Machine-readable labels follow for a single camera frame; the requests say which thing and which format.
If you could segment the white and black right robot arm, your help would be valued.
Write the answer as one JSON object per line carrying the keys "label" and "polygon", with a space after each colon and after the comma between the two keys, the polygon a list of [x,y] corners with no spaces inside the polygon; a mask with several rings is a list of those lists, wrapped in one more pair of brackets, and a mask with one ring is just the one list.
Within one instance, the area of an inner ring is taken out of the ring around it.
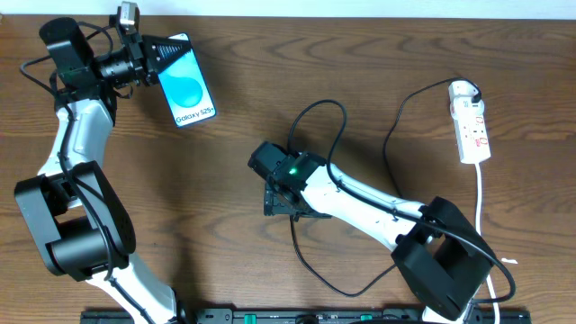
{"label": "white and black right robot arm", "polygon": [[493,267],[493,251],[461,211],[380,192],[310,152],[265,141],[247,162],[265,180],[264,214],[337,218],[375,239],[425,304],[423,319],[462,323]]}

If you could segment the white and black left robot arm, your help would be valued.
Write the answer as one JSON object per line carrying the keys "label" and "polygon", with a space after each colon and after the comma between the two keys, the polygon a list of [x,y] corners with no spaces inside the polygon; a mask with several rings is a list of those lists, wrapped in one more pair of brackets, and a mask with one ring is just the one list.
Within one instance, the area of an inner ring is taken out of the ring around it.
{"label": "white and black left robot arm", "polygon": [[195,315],[175,290],[137,254],[131,218],[102,170],[122,89],[156,84],[191,51],[191,42],[142,35],[135,22],[114,16],[91,33],[116,30],[121,47],[98,56],[84,27],[63,17],[40,28],[56,66],[45,89],[54,100],[58,133],[46,163],[17,183],[14,198],[52,274],[103,290],[136,323],[193,323]]}

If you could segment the blue smartphone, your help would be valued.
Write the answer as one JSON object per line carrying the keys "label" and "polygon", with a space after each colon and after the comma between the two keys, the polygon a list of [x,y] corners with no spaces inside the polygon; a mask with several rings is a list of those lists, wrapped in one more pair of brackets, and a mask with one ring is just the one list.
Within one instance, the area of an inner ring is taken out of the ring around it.
{"label": "blue smartphone", "polygon": [[158,77],[177,127],[182,128],[208,120],[217,114],[192,49]]}

